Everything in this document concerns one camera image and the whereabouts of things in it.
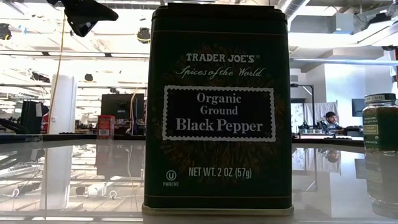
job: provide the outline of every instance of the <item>glass jar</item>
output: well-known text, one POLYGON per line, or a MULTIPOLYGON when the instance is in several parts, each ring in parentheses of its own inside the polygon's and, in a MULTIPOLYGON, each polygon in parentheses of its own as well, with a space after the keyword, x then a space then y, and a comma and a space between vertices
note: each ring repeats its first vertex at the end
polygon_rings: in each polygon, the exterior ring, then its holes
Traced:
POLYGON ((398 128, 398 106, 396 95, 382 93, 365 97, 363 109, 364 146, 367 152, 382 151, 395 154, 398 151, 396 141, 398 128))

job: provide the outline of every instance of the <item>man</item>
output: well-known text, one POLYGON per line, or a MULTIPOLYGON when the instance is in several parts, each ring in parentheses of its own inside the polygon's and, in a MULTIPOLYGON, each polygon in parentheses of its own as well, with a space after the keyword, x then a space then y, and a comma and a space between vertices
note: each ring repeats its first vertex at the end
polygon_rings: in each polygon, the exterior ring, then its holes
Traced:
POLYGON ((334 112, 332 112, 332 111, 327 112, 325 118, 326 118, 326 121, 323 121, 322 125, 326 126, 327 130, 334 132, 334 133, 343 132, 343 127, 338 125, 337 116, 334 112))

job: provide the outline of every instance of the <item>dark green tin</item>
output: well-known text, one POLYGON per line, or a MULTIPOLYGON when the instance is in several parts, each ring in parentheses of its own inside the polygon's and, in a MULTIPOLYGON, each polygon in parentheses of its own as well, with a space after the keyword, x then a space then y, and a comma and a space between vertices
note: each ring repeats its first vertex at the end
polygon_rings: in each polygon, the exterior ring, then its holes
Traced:
POLYGON ((273 7, 152 18, 145 213, 292 213, 289 46, 273 7))

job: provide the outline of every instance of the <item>red spice container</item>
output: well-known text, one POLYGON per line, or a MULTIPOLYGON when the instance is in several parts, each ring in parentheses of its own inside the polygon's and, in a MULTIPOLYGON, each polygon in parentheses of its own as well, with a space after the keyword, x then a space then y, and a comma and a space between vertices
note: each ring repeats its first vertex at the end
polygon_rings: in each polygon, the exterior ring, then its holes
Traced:
POLYGON ((97 127, 97 139, 113 139, 114 116, 99 115, 97 127))

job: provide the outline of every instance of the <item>reflective table surface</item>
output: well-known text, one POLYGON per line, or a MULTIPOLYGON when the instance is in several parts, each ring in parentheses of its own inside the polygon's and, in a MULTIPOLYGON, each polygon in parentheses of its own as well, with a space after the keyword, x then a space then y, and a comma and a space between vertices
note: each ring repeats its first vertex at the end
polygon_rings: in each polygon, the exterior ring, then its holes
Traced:
MULTIPOLYGON (((40 223, 49 216, 49 223, 398 223, 398 156, 293 144, 294 216, 148 217, 141 214, 144 151, 144 141, 0 144, 0 221, 40 223), (70 175, 68 202, 60 210, 51 210, 57 206, 51 203, 43 209, 44 149, 72 154, 72 166, 64 170, 70 175)), ((54 175, 62 161, 54 158, 49 157, 49 184, 62 182, 54 175)), ((47 194, 48 201, 58 196, 47 194)))

